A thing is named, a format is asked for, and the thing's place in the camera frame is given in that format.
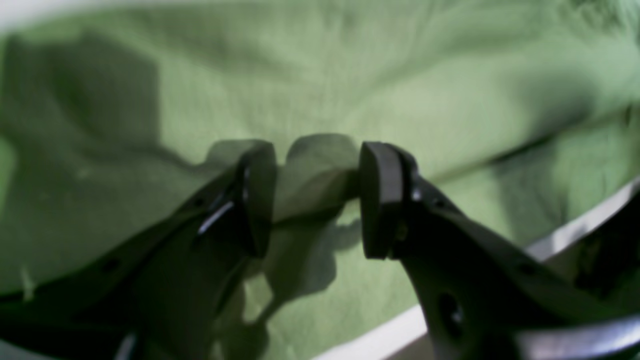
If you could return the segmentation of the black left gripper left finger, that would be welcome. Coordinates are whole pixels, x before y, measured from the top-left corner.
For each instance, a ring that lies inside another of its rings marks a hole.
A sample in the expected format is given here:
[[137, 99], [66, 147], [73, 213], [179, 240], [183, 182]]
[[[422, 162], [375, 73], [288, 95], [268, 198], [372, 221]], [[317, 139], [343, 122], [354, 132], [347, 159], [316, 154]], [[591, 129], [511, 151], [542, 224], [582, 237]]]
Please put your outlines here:
[[173, 214], [31, 301], [1, 301], [1, 339], [63, 360], [205, 360], [244, 266], [265, 257], [277, 182], [258, 142]]

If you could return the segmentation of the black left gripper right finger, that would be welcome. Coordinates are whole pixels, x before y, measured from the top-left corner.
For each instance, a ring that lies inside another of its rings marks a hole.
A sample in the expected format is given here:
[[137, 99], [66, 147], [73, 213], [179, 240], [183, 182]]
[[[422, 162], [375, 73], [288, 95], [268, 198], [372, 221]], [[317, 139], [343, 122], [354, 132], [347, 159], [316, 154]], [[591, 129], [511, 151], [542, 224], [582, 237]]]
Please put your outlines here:
[[402, 264], [438, 360], [632, 360], [639, 314], [574, 288], [469, 218], [410, 153], [359, 151], [363, 251]]

